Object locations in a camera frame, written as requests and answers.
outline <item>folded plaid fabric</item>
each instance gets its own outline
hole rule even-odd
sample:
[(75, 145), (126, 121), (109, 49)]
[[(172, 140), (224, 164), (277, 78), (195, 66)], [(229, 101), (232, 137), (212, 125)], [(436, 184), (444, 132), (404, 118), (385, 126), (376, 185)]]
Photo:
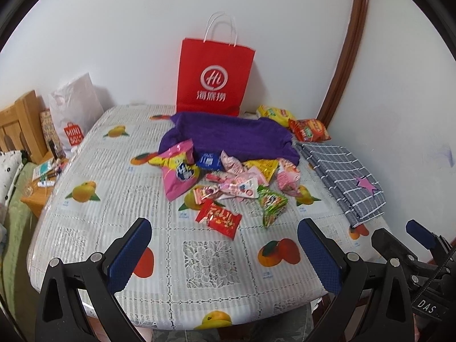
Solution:
[(329, 189), (352, 227), (383, 214), (382, 187), (347, 149), (336, 145), (297, 143), (321, 181)]

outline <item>wooden headboard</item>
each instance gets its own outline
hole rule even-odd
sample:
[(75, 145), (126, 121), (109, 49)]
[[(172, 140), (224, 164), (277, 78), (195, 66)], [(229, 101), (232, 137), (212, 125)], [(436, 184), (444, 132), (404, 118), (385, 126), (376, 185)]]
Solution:
[(34, 91), (0, 111), (0, 149), (4, 152), (26, 150), (33, 163), (39, 163), (47, 153)]

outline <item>white circle logo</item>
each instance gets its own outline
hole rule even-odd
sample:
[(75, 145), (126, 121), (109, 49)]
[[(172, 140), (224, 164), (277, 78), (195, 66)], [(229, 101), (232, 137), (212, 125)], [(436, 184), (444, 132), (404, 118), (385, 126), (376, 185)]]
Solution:
[(202, 71), (201, 85), (209, 91), (217, 91), (227, 84), (228, 72), (220, 66), (209, 66)]

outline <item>blue gripper pad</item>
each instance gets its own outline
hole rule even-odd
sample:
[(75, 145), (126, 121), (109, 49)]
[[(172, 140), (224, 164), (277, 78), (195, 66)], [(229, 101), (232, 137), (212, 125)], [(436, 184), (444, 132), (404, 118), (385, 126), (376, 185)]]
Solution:
[(152, 227), (149, 221), (142, 220), (108, 268), (107, 288), (111, 294), (125, 288), (152, 238)]
[(325, 289), (338, 295), (342, 289), (341, 270), (305, 220), (298, 225), (298, 241)]
[(415, 220), (410, 220), (405, 225), (406, 232), (418, 241), (424, 248), (433, 249), (435, 247), (435, 237), (428, 229), (417, 223)]

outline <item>wooden nightstand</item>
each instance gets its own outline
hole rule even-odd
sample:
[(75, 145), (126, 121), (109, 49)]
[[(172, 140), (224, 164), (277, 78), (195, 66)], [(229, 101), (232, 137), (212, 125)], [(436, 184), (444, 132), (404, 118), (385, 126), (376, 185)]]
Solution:
[[(52, 153), (51, 152), (46, 153), (46, 155), (40, 161), (40, 164), (43, 162), (46, 162), (47, 160), (50, 160), (51, 158), (53, 158)], [(40, 188), (37, 185), (38, 181), (39, 181), (39, 179), (35, 180), (32, 183), (32, 187), (33, 187), (32, 195), (29, 197), (23, 196), (21, 198), (21, 202), (27, 204), (29, 209), (33, 212), (33, 214), (37, 218), (40, 218), (41, 211), (43, 210), (43, 207), (46, 204), (47, 200), (49, 199), (49, 196), (51, 195), (52, 190), (54, 188), (53, 187)]]

